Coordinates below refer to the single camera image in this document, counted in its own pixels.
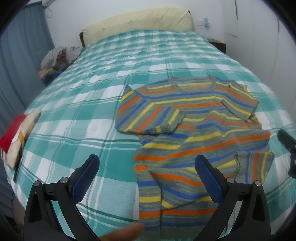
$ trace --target blue curtain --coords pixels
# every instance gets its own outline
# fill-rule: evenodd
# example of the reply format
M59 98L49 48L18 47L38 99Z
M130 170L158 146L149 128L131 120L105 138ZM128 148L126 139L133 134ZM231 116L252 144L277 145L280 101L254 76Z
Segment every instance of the blue curtain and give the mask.
M0 38L0 136L45 88L40 64L54 48L41 2L27 5Z

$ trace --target finger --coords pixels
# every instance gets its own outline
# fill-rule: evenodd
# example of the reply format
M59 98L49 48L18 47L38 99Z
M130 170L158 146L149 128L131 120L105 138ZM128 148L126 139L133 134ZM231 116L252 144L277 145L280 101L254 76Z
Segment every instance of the finger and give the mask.
M143 230L144 230L144 224L133 223L122 229L116 229L111 233L108 233L99 238L101 241L133 241L140 236Z

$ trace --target sweater neckline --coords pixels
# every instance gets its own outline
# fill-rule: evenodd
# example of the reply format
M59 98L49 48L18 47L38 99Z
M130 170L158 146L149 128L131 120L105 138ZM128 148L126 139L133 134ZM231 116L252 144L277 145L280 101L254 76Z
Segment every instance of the sweater neckline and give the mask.
M212 85L207 88L207 89L201 89L201 90L197 90L197 89L192 89L192 90L185 90L183 88L181 88L180 86L178 86L178 84L175 82L176 80L188 80L188 81L210 81L212 83ZM190 77L190 78L175 78L175 77L169 77L168 78L168 82L177 90L181 91L181 92L186 92L186 93L194 93L194 92L208 92L208 91L212 91L213 89L216 88L216 79L213 75L208 75L206 77Z

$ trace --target bedspread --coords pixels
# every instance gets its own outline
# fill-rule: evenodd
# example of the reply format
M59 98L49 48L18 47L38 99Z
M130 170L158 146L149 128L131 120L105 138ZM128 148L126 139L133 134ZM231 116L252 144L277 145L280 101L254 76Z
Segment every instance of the bedspread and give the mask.
M262 128L270 130L269 148L276 156L263 185L275 232L296 201L296 180L287 175L289 153L276 133L284 127L296 137L296 131L266 85L194 32L131 31L86 47L26 111L41 111L41 116L26 142L16 184L12 181L14 171L5 167L17 198L25 207L33 181L57 182L71 175L90 154L96 154L100 169L77 204L82 216L97 235L138 219L133 155L140 143L136 136L115 130L124 87L136 89L171 76L210 74L247 85L251 95L259 99L255 114ZM54 207L69 234L56 203Z

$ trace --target blue gripper pad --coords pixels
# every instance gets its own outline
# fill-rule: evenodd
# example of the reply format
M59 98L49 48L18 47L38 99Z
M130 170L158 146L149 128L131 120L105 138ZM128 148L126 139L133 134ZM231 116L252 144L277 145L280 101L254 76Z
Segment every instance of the blue gripper pad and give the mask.
M203 182L205 189L209 193L212 201L220 205L223 201L223 189L219 184L219 182L217 181L217 179L215 178L214 174L210 171L210 168L211 169L214 169L214 168L205 159L205 161L209 165L208 167L202 159L205 159L205 157L197 156L195 158L195 170L199 175L201 181Z
M70 184L70 187L72 187L70 193L71 201L74 204L82 201L89 186L91 185L91 182L95 178L99 167L100 160L98 156L92 154L82 167L75 169L73 174L69 177L70 182L73 182Z

